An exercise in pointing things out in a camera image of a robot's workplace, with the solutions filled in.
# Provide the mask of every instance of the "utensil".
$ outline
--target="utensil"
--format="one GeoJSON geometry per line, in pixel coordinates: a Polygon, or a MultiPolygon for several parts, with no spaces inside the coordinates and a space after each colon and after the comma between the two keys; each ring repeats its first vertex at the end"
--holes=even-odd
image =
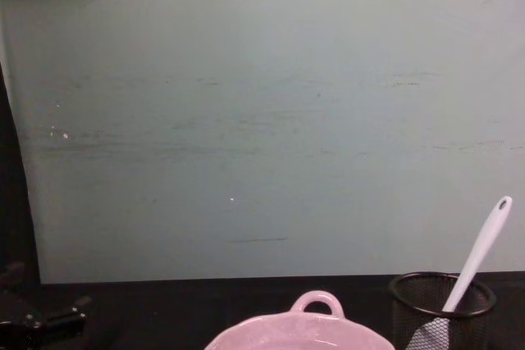
{"type": "Polygon", "coordinates": [[[345,319],[336,297],[324,291],[301,296],[291,310],[246,320],[219,334],[205,350],[394,350],[379,334],[345,319]],[[306,312],[312,302],[328,305],[330,315],[306,312]]]}
{"type": "MultiPolygon", "coordinates": [[[[498,201],[492,209],[491,214],[486,218],[485,224],[482,227],[476,242],[472,247],[472,251],[468,255],[468,259],[461,270],[456,284],[452,288],[449,298],[447,299],[443,312],[452,312],[458,306],[461,298],[467,291],[468,286],[473,280],[477,269],[483,262],[492,244],[498,237],[503,225],[507,221],[510,208],[512,207],[512,198],[505,196],[498,201]]],[[[422,327],[418,328],[413,334],[406,350],[448,350],[449,348],[449,320],[444,318],[436,318],[422,327]]]]}

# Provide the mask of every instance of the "wire mesh container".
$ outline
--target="wire mesh container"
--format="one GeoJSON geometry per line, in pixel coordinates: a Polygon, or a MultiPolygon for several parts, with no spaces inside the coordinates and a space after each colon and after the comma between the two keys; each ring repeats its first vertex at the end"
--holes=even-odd
{"type": "Polygon", "coordinates": [[[390,282],[394,297],[394,346],[398,350],[486,350],[489,317],[495,295],[474,280],[454,312],[441,309],[458,276],[438,272],[416,272],[390,282]],[[422,337],[431,324],[433,337],[448,347],[436,346],[422,337]]]}

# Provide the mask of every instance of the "pink bowl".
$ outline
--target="pink bowl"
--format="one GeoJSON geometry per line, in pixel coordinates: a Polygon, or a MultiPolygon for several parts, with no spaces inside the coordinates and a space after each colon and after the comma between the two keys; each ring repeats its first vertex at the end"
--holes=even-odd
{"type": "Polygon", "coordinates": [[[246,320],[217,336],[205,350],[394,350],[369,328],[345,319],[339,301],[330,293],[312,291],[291,310],[246,320]],[[312,302],[323,302],[331,315],[305,312],[312,302]]]}

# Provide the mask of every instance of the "painted wall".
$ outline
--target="painted wall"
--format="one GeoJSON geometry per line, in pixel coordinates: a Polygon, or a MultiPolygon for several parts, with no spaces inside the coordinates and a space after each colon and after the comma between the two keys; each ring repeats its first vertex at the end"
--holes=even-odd
{"type": "Polygon", "coordinates": [[[525,270],[525,0],[1,0],[45,282],[525,270]]]}

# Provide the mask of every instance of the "spatula handle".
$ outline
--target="spatula handle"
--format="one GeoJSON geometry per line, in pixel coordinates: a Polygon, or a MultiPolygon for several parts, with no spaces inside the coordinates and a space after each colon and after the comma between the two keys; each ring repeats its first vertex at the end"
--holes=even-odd
{"type": "Polygon", "coordinates": [[[489,217],[486,218],[485,224],[477,236],[472,251],[468,256],[467,262],[465,262],[465,265],[461,270],[458,281],[454,285],[454,288],[443,307],[443,311],[454,311],[458,306],[459,301],[463,298],[470,282],[472,282],[477,269],[483,262],[488,251],[491,250],[492,244],[507,221],[511,206],[512,198],[505,196],[498,201],[489,217]]]}

